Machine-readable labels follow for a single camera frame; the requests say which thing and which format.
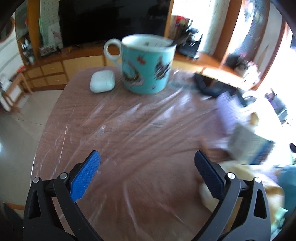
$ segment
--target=blue gripper pad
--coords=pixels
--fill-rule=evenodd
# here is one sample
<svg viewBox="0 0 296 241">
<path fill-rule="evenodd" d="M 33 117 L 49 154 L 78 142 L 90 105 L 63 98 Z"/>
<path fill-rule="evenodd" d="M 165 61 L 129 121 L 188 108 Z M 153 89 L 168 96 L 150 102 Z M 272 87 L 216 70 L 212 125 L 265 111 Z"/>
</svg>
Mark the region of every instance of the blue gripper pad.
<svg viewBox="0 0 296 241">
<path fill-rule="evenodd" d="M 205 181 L 213 198 L 219 200 L 224 199 L 224 186 L 226 173 L 219 164 L 211 162 L 211 160 L 202 152 L 196 152 L 194 156 L 194 164 L 203 180 Z"/>
<path fill-rule="evenodd" d="M 77 199 L 83 197 L 88 185 L 100 166 L 100 163 L 100 154 L 97 151 L 93 151 L 92 155 L 82 164 L 83 167 L 71 182 L 70 196 L 73 202 L 76 202 Z"/>
</svg>

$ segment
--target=metal screw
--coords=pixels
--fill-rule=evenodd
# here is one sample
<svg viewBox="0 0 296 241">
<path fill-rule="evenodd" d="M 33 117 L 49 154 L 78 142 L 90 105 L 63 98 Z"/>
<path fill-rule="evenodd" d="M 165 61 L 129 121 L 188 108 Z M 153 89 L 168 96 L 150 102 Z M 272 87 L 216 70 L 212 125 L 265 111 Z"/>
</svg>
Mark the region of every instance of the metal screw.
<svg viewBox="0 0 296 241">
<path fill-rule="evenodd" d="M 255 178 L 255 182 L 257 182 L 257 183 L 261 183 L 261 179 L 260 179 L 259 177 L 256 177 L 256 178 Z"/>
<path fill-rule="evenodd" d="M 230 178 L 230 179 L 234 179 L 235 175 L 230 172 L 230 173 L 227 174 L 227 177 Z"/>
<path fill-rule="evenodd" d="M 67 176 L 68 176 L 68 174 L 63 172 L 59 177 L 60 177 L 60 179 L 66 179 Z"/>
<path fill-rule="evenodd" d="M 34 182 L 34 183 L 37 183 L 37 182 L 39 182 L 39 180 L 40 180 L 39 177 L 35 177 L 35 178 L 33 179 L 33 182 Z"/>
</svg>

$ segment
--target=round mirror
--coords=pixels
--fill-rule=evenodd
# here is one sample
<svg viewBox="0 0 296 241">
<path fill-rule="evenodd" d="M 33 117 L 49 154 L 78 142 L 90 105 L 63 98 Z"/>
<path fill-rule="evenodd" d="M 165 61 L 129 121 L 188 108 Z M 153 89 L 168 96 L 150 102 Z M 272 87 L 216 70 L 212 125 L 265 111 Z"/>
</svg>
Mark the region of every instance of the round mirror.
<svg viewBox="0 0 296 241">
<path fill-rule="evenodd" d="M 0 42 L 4 42 L 11 35 L 14 26 L 15 26 L 15 20 L 13 18 L 10 18 L 7 24 L 4 26 L 4 28 L 0 32 Z"/>
</svg>

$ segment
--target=mug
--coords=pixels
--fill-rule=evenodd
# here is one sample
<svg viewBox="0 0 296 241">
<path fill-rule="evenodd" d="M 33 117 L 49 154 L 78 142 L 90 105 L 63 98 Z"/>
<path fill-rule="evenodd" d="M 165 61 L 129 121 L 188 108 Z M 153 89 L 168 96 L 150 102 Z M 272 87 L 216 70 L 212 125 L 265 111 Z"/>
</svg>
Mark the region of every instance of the mug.
<svg viewBox="0 0 296 241">
<path fill-rule="evenodd" d="M 104 55 L 122 71 L 124 86 L 138 94 L 162 91 L 174 59 L 176 45 L 172 40 L 156 35 L 135 34 L 122 41 L 111 39 L 105 43 Z M 109 45 L 116 45 L 120 54 L 111 55 Z"/>
</svg>

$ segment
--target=television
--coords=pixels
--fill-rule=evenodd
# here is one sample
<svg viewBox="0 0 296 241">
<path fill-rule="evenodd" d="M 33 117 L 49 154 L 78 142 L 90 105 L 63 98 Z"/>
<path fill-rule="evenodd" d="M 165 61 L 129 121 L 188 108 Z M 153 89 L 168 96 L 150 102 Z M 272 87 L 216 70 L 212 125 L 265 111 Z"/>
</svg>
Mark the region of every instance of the television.
<svg viewBox="0 0 296 241">
<path fill-rule="evenodd" d="M 164 35 L 170 0 L 61 0 L 64 47 L 122 39 L 131 34 Z"/>
</svg>

